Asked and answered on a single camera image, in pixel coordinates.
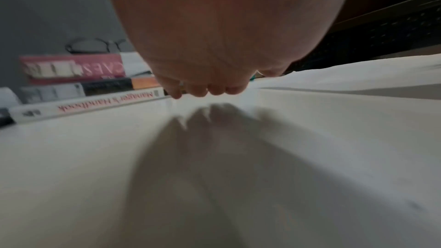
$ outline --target black eyeglasses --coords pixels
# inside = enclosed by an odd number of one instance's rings
[[[100,54],[112,52],[134,51],[133,46],[127,39],[118,41],[103,40],[100,38],[87,39],[76,38],[67,43],[64,48],[70,54]]]

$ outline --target hand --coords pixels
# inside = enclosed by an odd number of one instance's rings
[[[242,92],[281,75],[321,40],[344,0],[113,0],[125,30],[174,98]]]

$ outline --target stack of books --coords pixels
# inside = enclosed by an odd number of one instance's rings
[[[9,113],[17,123],[164,98],[149,66],[136,52],[20,58],[30,86],[23,105]]]

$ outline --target gray wall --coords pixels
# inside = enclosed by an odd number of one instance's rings
[[[126,37],[110,0],[0,0],[0,87],[27,84],[20,55],[65,54],[77,37]]]

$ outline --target finger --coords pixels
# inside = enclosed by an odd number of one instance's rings
[[[225,93],[225,87],[222,85],[209,85],[208,86],[208,91],[212,94],[212,95],[221,95]]]
[[[274,67],[267,70],[259,70],[259,73],[261,73],[265,77],[280,77],[283,72],[285,72],[285,70],[288,68],[288,66]]]
[[[204,97],[207,95],[207,85],[194,85],[185,83],[185,90],[187,93],[196,96],[196,97]]]
[[[161,75],[155,75],[155,78],[170,96],[172,96],[174,99],[181,98],[182,93],[179,88],[180,82],[178,80],[170,79]]]
[[[244,91],[245,88],[247,88],[247,86],[248,86],[248,84],[246,84],[246,85],[240,85],[240,86],[234,86],[234,87],[227,87],[226,90],[225,90],[225,92],[226,92],[227,94],[230,94],[230,95],[239,94],[239,93],[241,93],[242,91]]]

